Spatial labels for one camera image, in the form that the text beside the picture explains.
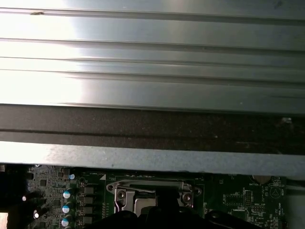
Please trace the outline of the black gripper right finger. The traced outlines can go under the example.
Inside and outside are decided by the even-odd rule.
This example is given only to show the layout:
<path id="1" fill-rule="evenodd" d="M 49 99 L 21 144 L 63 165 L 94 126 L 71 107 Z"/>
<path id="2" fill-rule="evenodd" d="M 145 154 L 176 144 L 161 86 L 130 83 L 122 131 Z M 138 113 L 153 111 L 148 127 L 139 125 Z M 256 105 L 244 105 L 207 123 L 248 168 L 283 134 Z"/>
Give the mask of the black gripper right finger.
<path id="1" fill-rule="evenodd" d="M 175 229 L 258 229 L 252 223 L 213 210 L 200 216 L 193 209 L 193 192 L 168 190 L 168 224 Z"/>

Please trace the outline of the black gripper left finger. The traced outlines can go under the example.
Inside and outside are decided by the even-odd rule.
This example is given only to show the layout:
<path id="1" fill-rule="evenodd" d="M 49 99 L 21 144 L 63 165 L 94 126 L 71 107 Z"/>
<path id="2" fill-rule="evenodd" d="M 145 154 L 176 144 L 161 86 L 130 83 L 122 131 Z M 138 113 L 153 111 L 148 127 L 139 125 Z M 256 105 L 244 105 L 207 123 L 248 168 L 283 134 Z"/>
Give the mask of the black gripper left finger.
<path id="1" fill-rule="evenodd" d="M 168 191 L 157 190 L 156 206 L 148 214 L 137 216 L 123 210 L 90 225 L 91 229 L 167 229 L 168 228 Z"/>

